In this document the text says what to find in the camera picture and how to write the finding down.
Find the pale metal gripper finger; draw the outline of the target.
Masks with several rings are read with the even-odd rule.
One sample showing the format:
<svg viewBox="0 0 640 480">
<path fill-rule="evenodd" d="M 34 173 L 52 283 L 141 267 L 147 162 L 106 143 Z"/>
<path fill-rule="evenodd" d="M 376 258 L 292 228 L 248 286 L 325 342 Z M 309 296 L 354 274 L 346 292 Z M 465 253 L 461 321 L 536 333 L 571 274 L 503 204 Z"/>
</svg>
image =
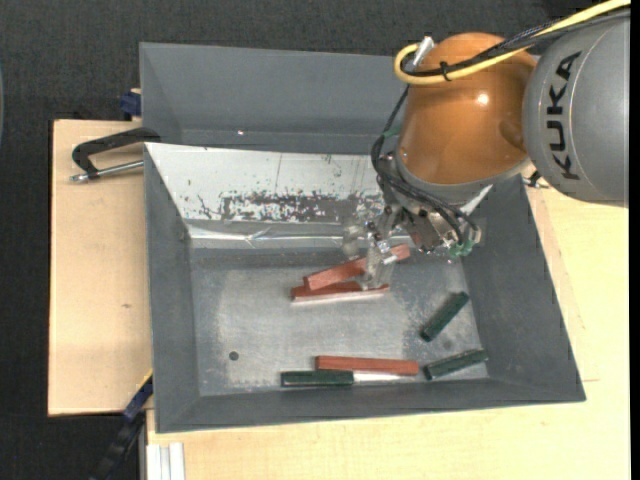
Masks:
<svg viewBox="0 0 640 480">
<path fill-rule="evenodd" d="M 359 256 L 360 240 L 363 237 L 363 227 L 360 224 L 348 224 L 343 229 L 342 251 L 349 259 Z"/>
<path fill-rule="evenodd" d="M 396 262 L 396 255 L 391 249 L 389 241 L 380 233 L 368 237 L 364 273 L 360 276 L 363 289 L 380 288 L 389 281 Z"/>
</svg>

